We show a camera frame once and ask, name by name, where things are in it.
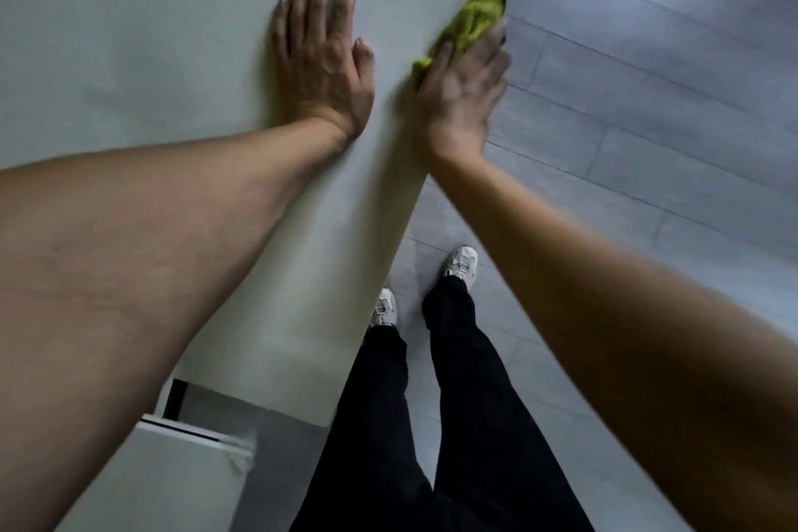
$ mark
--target green cleaning cloth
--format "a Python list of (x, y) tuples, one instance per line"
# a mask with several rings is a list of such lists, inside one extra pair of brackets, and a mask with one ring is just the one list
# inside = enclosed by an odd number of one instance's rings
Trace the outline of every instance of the green cleaning cloth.
[(454, 59), (462, 55), (480, 35), (504, 16), (507, 0), (469, 0), (454, 16), (444, 31), (438, 36), (427, 57), (416, 59), (413, 64), (413, 83), (416, 90), (421, 86), (424, 75), (438, 49), (447, 40), (454, 42)]

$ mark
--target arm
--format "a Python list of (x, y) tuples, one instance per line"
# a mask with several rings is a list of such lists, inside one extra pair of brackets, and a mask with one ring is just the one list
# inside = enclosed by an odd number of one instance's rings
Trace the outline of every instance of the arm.
[(554, 355), (697, 530), (798, 526), (798, 348), (586, 232), (481, 155), (500, 24), (419, 94), (418, 145)]
[(361, 133), (374, 60), (350, 43), (354, 1), (337, 0), (329, 38), (327, 0), (279, 2), (285, 126), (0, 173), (0, 529), (57, 525), (286, 208)]

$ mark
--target cloth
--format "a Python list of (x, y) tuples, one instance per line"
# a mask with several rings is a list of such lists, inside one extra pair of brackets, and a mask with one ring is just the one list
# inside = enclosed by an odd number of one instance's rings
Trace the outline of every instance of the cloth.
[(293, 532), (592, 532), (499, 355), (476, 326), (464, 282), (442, 278), (422, 311), (441, 386), (435, 487), (416, 461), (404, 400), (406, 345), (394, 327), (371, 328)]
[(504, 16), (507, 0), (469, 0), (438, 36), (429, 55), (416, 59), (413, 64), (413, 81), (421, 86), (429, 65), (438, 49), (447, 40), (454, 42), (454, 59), (462, 55), (480, 35)]

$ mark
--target white shoe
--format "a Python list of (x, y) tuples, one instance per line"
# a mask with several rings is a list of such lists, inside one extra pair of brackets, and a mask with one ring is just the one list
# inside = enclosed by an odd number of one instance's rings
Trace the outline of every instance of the white shoe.
[(380, 298), (377, 300), (374, 313), (371, 314), (369, 328), (373, 326), (396, 326), (398, 321), (399, 312), (397, 311), (396, 298), (388, 288), (384, 288), (380, 292)]
[(465, 288), (471, 291), (476, 280), (476, 264), (479, 255), (470, 246), (460, 246), (446, 261), (444, 276), (457, 276), (465, 282)]

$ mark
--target floor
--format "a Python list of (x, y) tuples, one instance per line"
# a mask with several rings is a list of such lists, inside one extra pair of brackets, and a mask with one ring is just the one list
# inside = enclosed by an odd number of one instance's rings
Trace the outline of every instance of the floor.
[[(619, 245), (723, 291), (798, 340), (798, 6), (509, 0), (507, 15), (512, 86), (486, 157)], [(389, 286), (409, 342), (416, 455), (430, 479), (441, 425), (419, 305), (446, 253), (463, 243), (478, 245), (429, 179)], [(687, 530), (565, 376), (486, 256), (473, 296), (480, 325), (596, 530)], [(251, 416), (268, 439), (233, 529), (263, 526), (264, 517), (267, 529), (284, 529), (325, 433), (274, 413)]]

